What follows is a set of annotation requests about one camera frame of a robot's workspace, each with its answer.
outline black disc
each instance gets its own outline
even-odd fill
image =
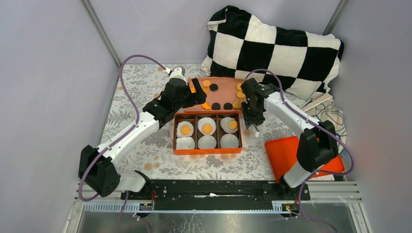
[[[217,91],[219,89],[219,87],[216,84],[210,85],[209,88],[210,88],[211,91]]]
[[[231,103],[225,103],[224,105],[223,105],[223,109],[225,109],[225,110],[232,110],[232,104]]]
[[[220,104],[219,103],[212,104],[212,110],[220,110]]]

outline orange tray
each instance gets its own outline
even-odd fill
[[[296,153],[299,139],[296,136],[285,137],[265,143],[266,153],[268,154],[275,179],[279,180],[297,162]],[[322,170],[343,172],[344,165],[341,157],[338,156],[322,167]],[[314,177],[325,176],[326,173],[320,172]]]
[[[215,120],[216,122],[216,131],[211,136],[216,139],[216,148],[215,149],[197,149],[197,142],[203,134],[197,128],[197,121],[203,117],[210,117]],[[232,117],[238,122],[238,131],[232,133],[239,139],[239,147],[238,148],[220,148],[220,139],[223,135],[227,134],[220,126],[220,121],[225,117]],[[176,130],[177,124],[181,121],[188,121],[193,125],[194,133],[191,136],[195,143],[195,149],[192,150],[177,150],[176,149]],[[191,155],[191,154],[234,154],[240,153],[242,151],[242,137],[240,133],[240,122],[239,122],[239,113],[236,111],[232,112],[213,112],[210,111],[208,113],[205,112],[194,112],[194,113],[177,113],[174,115],[174,126],[173,126],[173,152],[177,155]]]
[[[236,94],[238,90],[236,89],[236,85],[239,83],[243,83],[244,80],[242,79],[234,79],[234,78],[227,78],[227,77],[202,77],[198,78],[200,86],[204,89],[206,93],[206,103],[210,106],[214,103],[220,104],[220,110],[222,112],[227,111],[236,111],[236,109],[232,110],[225,110],[223,108],[225,103],[232,104],[234,101],[239,101],[239,103],[244,102],[246,99],[239,99]],[[218,86],[217,91],[211,91],[210,87],[204,87],[203,81],[209,80],[212,84],[216,84]],[[191,88],[194,88],[192,79],[188,79],[188,84]],[[185,108],[186,112],[212,112],[214,110],[206,110],[201,105],[195,105],[190,108]]]

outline white egg white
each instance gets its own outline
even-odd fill
[[[205,135],[199,139],[197,147],[199,149],[215,149],[216,144],[216,139],[213,136]]]
[[[182,134],[182,132],[180,132],[180,129],[185,125],[190,127],[190,133],[189,134]],[[177,137],[190,137],[190,136],[193,135],[193,132],[194,132],[194,128],[193,128],[193,125],[190,122],[182,121],[179,124],[177,124],[177,128],[176,128],[176,136]]]
[[[203,126],[207,124],[212,126],[212,131],[210,133],[203,132]],[[216,131],[216,122],[210,117],[204,117],[197,122],[197,127],[203,135],[212,135]]]
[[[179,137],[176,139],[177,150],[192,150],[194,149],[194,140],[191,137]]]
[[[229,123],[232,120],[235,120],[235,119],[231,117],[225,117],[220,121],[220,126],[226,133],[235,133],[236,131],[238,131],[237,127],[232,130],[229,128]]]
[[[238,148],[239,147],[239,140],[238,137],[234,136],[233,134],[225,134],[220,139],[220,147],[221,148]]]

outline toy fried egg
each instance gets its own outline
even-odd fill
[[[239,147],[239,140],[238,137],[234,136],[233,134],[225,134],[220,139],[220,147],[221,148],[238,148]]]
[[[238,130],[238,122],[231,117],[225,117],[220,121],[220,126],[226,133],[235,133]]]
[[[199,149],[215,149],[216,139],[210,135],[202,136],[197,142],[197,147]]]
[[[216,122],[210,117],[204,117],[197,122],[197,127],[203,135],[212,135],[216,131]]]
[[[193,125],[188,121],[182,121],[177,124],[177,137],[190,137],[194,132]]]
[[[176,139],[177,150],[191,150],[194,149],[194,140],[191,137],[179,137]]]

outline black mounting base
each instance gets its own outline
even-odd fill
[[[298,192],[284,195],[274,181],[148,180],[140,192],[130,192],[129,199],[151,200],[152,190],[154,210],[271,210],[273,200],[294,202]],[[309,191],[302,193],[302,200],[310,200]]]

